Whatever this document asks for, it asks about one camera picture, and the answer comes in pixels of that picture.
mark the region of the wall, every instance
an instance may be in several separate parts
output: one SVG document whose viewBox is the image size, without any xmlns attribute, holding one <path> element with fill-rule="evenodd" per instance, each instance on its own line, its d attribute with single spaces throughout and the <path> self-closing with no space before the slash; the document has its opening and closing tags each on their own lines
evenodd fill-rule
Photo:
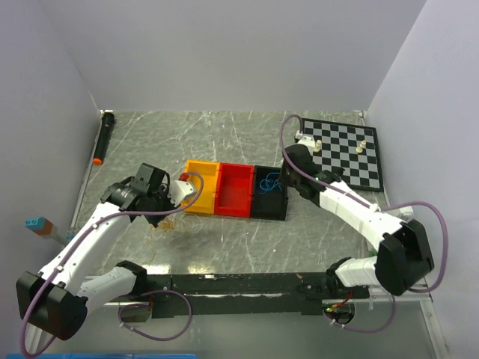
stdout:
<svg viewBox="0 0 479 359">
<path fill-rule="evenodd" d="M 425 0 L 40 0 L 100 108 L 366 109 Z"/>
<path fill-rule="evenodd" d="M 391 202 L 430 201 L 448 222 L 448 268 L 433 299 L 451 354 L 461 359 L 479 357 L 477 13 L 477 1 L 429 0 L 367 119 L 379 132 Z M 418 215 L 439 266 L 439 225 L 425 212 Z"/>
<path fill-rule="evenodd" d="M 0 358 L 19 350 L 15 282 L 58 250 L 23 227 L 65 229 L 97 130 L 97 110 L 37 1 L 0 1 Z"/>
</svg>

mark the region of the black square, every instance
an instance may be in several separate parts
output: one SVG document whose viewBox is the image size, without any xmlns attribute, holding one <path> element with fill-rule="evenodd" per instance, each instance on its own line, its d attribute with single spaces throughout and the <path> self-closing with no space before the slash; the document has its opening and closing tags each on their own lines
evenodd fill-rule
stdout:
<svg viewBox="0 0 479 359">
<path fill-rule="evenodd" d="M 372 180 L 378 180 L 379 174 L 377 174 L 377 172 L 369 171 L 369 178 L 371 178 Z"/>
</svg>

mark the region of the blue string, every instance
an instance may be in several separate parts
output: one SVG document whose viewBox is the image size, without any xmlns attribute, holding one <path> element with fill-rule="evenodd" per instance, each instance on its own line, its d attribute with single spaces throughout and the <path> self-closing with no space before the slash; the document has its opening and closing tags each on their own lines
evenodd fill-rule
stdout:
<svg viewBox="0 0 479 359">
<path fill-rule="evenodd" d="M 260 194 L 265 194 L 267 192 L 271 192 L 276 187 L 278 187 L 280 191 L 283 191 L 283 188 L 279 184 L 278 178 L 277 179 L 270 179 L 269 176 L 271 176 L 271 175 L 279 176 L 279 172 L 271 172 L 266 176 L 265 179 L 262 179 L 260 181 L 260 188 L 263 190 L 263 192 L 262 193 L 260 192 Z"/>
</svg>

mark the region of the orange block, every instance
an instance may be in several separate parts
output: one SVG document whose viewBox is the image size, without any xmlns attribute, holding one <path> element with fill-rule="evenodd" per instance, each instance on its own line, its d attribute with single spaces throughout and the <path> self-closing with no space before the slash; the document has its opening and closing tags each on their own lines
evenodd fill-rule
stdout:
<svg viewBox="0 0 479 359">
<path fill-rule="evenodd" d="M 204 185 L 203 192 L 198 200 L 189 208 L 185 209 L 187 213 L 200 213 L 205 215 L 212 215 L 215 212 L 215 196 L 216 185 L 218 183 L 219 162 L 205 162 L 195 161 L 189 159 L 186 161 L 185 172 L 196 172 L 203 177 Z M 196 189 L 200 188 L 200 180 L 196 176 L 190 176 L 188 181 L 191 181 Z M 183 206 L 191 200 L 185 200 Z"/>
</svg>

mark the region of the black cylinder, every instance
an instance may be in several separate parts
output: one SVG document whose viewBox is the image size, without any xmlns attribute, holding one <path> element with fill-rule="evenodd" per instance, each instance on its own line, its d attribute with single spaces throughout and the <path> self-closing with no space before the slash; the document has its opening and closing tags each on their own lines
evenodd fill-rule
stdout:
<svg viewBox="0 0 479 359">
<path fill-rule="evenodd" d="M 111 112 L 106 112 L 102 116 L 102 126 L 100 134 L 98 135 L 97 147 L 93 154 L 94 165 L 101 165 L 105 159 L 106 150 L 112 136 L 113 128 L 115 127 L 115 116 Z"/>
</svg>

